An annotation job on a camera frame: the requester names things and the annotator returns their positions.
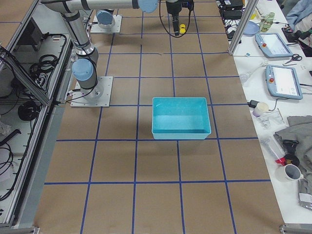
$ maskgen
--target blue plate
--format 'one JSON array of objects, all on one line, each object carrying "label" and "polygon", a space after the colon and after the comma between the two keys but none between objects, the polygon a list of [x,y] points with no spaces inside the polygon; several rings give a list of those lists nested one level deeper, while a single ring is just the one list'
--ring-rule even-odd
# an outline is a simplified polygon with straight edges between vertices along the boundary
[{"label": "blue plate", "polygon": [[260,27],[256,23],[254,23],[252,21],[248,21],[243,34],[247,35],[247,36],[253,36],[257,32],[259,32],[259,29],[260,29]]}]

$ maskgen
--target cardboard floor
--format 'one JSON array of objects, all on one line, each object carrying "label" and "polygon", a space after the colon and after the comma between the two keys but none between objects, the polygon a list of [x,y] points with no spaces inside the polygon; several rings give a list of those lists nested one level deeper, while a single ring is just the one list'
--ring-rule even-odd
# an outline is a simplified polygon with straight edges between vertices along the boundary
[{"label": "cardboard floor", "polygon": [[[168,28],[164,3],[161,10]],[[92,36],[98,75],[114,76],[111,106],[65,107],[35,225],[43,234],[279,234],[283,220],[216,3],[196,1],[178,39],[158,10],[118,14],[120,34]],[[153,97],[205,97],[212,133],[154,140]]]}]

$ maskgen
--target scissors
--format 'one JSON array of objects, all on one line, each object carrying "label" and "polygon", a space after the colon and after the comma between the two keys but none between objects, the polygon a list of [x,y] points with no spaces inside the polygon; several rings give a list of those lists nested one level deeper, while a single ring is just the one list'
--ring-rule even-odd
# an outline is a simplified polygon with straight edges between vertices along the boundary
[{"label": "scissors", "polygon": [[288,62],[285,62],[283,65],[290,66],[290,64],[289,65],[286,65],[286,64],[292,61],[300,61],[300,60],[302,60],[302,57],[299,54],[293,54],[291,60],[289,60]]}]

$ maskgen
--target white cup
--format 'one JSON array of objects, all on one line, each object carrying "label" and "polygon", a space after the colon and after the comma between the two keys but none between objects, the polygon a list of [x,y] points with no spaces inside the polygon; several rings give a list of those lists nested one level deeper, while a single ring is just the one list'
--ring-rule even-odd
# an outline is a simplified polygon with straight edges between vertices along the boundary
[{"label": "white cup", "polygon": [[268,104],[266,104],[265,102],[259,102],[255,109],[253,110],[253,115],[256,117],[259,117],[261,115],[263,115],[265,112],[267,112],[269,110],[269,106]]},{"label": "white cup", "polygon": [[281,182],[303,179],[303,175],[301,174],[299,168],[293,164],[287,164],[286,166],[277,168],[275,176]]}]

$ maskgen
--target black box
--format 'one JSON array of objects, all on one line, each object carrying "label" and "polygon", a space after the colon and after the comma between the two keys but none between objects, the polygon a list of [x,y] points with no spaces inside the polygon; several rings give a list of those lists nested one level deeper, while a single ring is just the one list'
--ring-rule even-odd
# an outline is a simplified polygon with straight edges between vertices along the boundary
[{"label": "black box", "polygon": [[244,5],[242,0],[220,0],[220,3],[226,11],[241,10]]},{"label": "black box", "polygon": [[240,20],[242,18],[241,11],[223,11],[222,15],[225,20]]},{"label": "black box", "polygon": [[31,18],[23,31],[17,45],[39,45],[42,39],[42,32],[38,25]]}]

